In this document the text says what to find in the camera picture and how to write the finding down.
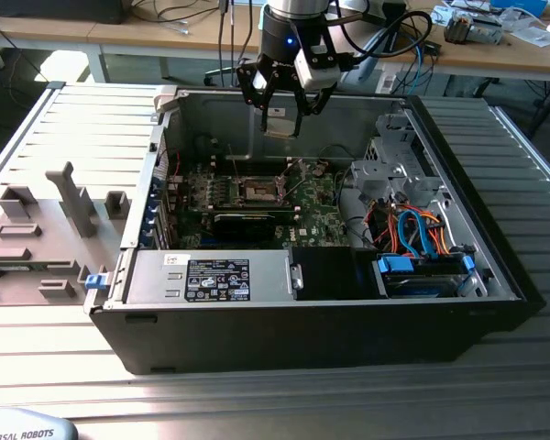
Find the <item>blue latch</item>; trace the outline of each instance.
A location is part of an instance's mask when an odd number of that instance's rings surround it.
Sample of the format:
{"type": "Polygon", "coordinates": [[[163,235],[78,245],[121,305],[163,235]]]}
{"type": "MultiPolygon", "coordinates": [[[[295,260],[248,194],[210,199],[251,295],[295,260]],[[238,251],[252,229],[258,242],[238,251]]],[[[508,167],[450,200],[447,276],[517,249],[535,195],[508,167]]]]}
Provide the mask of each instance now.
{"type": "Polygon", "coordinates": [[[413,263],[408,257],[387,256],[381,257],[379,261],[379,270],[386,272],[413,272],[413,263]]]}
{"type": "Polygon", "coordinates": [[[93,273],[88,275],[85,279],[85,288],[96,289],[98,291],[105,291],[110,287],[110,282],[108,281],[110,272],[106,273],[93,273]]]}
{"type": "Polygon", "coordinates": [[[462,262],[465,264],[465,268],[467,268],[467,270],[469,272],[472,272],[475,268],[475,260],[473,260],[473,258],[470,256],[470,255],[465,255],[463,258],[462,258],[462,262]]]}

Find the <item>warning label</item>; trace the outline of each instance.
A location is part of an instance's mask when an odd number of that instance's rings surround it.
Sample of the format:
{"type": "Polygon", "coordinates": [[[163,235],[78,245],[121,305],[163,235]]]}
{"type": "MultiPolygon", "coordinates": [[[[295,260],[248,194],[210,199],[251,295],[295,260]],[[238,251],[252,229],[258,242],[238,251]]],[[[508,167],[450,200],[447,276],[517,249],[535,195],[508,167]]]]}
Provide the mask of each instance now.
{"type": "Polygon", "coordinates": [[[249,301],[247,259],[190,259],[185,300],[190,303],[249,301]]]}

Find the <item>circuit board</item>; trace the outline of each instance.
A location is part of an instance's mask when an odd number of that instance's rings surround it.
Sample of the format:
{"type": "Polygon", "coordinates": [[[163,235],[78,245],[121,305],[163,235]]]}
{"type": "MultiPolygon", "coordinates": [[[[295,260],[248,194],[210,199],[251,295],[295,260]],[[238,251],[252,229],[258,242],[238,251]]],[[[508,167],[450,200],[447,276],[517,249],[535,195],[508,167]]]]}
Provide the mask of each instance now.
{"type": "Polygon", "coordinates": [[[181,195],[182,203],[176,208],[178,247],[281,249],[348,246],[344,223],[334,204],[334,173],[317,165],[315,160],[300,160],[288,165],[284,188],[283,184],[279,185],[281,181],[275,181],[278,182],[279,195],[284,195],[284,198],[274,202],[271,197],[273,185],[267,183],[269,178],[264,175],[217,175],[212,167],[196,164],[184,173],[185,193],[181,195]],[[253,197],[244,209],[236,207],[236,203],[242,204],[238,200],[237,186],[253,197]],[[216,200],[221,201],[220,206],[215,204],[216,200]],[[222,242],[213,233],[213,218],[219,209],[228,213],[273,217],[274,236],[257,242],[222,242]]]}

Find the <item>wire bundle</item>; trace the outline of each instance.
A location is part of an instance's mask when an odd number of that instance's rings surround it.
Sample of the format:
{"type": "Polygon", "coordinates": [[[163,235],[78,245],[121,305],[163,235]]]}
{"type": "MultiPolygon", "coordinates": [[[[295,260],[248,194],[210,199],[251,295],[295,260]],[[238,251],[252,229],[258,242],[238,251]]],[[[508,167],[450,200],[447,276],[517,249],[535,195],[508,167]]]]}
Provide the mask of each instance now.
{"type": "Polygon", "coordinates": [[[371,218],[375,213],[386,215],[387,225],[373,239],[376,248],[412,258],[421,256],[416,246],[421,246],[423,253],[431,258],[450,254],[446,244],[445,224],[429,211],[423,211],[409,204],[383,208],[373,202],[363,220],[363,224],[369,229],[371,229],[371,218]]]}

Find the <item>motherboard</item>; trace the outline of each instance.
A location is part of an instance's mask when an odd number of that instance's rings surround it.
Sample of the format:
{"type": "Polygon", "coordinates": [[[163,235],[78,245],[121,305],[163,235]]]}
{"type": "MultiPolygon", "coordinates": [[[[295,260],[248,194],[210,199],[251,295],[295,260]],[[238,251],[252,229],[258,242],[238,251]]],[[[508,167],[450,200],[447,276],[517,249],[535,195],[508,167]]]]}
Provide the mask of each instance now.
{"type": "Polygon", "coordinates": [[[324,160],[306,159],[190,165],[175,207],[178,247],[347,246],[336,207],[341,172],[324,160]]]}

